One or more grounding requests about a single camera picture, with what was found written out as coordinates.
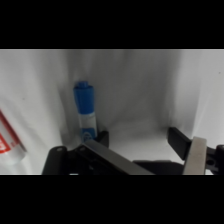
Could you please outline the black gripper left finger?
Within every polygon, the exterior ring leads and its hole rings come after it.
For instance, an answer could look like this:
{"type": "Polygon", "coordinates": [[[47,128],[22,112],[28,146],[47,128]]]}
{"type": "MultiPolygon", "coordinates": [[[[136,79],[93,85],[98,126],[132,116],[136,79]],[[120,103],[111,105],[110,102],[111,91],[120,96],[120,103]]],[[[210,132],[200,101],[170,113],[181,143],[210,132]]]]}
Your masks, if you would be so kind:
{"type": "Polygon", "coordinates": [[[69,151],[65,146],[52,148],[46,158],[43,175],[152,175],[109,148],[109,132],[69,151]]]}

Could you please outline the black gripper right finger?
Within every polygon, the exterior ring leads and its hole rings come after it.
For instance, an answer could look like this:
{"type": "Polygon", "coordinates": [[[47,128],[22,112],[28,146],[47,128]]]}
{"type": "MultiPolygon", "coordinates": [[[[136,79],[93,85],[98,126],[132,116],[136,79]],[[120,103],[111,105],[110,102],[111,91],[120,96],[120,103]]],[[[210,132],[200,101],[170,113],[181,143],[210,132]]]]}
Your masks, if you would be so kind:
{"type": "Polygon", "coordinates": [[[203,175],[206,170],[214,175],[224,175],[224,144],[208,147],[206,139],[189,139],[175,127],[168,129],[167,142],[184,161],[184,175],[203,175]]]}

